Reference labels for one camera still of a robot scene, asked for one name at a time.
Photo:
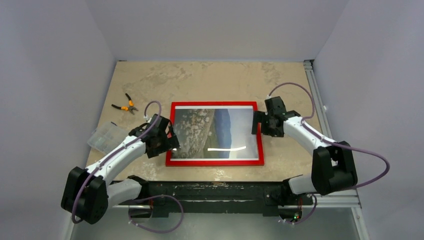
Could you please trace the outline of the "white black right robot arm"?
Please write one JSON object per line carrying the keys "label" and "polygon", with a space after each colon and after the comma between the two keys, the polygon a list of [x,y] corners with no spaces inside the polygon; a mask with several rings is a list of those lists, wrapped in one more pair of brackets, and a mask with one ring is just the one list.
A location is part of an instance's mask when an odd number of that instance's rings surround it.
{"label": "white black right robot arm", "polygon": [[283,181],[280,196],[288,204],[301,194],[327,195],[354,187],[358,176],[353,153],[346,141],[336,142],[312,128],[295,110],[287,110],[283,100],[271,97],[266,111],[253,112],[251,133],[282,138],[286,135],[300,144],[312,157],[311,173]]}

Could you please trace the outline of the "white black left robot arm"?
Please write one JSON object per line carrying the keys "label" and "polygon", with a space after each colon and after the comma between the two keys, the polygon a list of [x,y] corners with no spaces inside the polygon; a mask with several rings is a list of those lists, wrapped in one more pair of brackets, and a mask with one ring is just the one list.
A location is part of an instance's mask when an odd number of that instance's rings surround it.
{"label": "white black left robot arm", "polygon": [[149,191],[132,178],[113,183],[130,163],[147,155],[157,157],[179,148],[172,122],[154,114],[132,129],[121,143],[101,160],[85,167],[74,167],[68,174],[60,206],[71,214],[74,223],[97,223],[111,207],[132,200],[146,203]]}

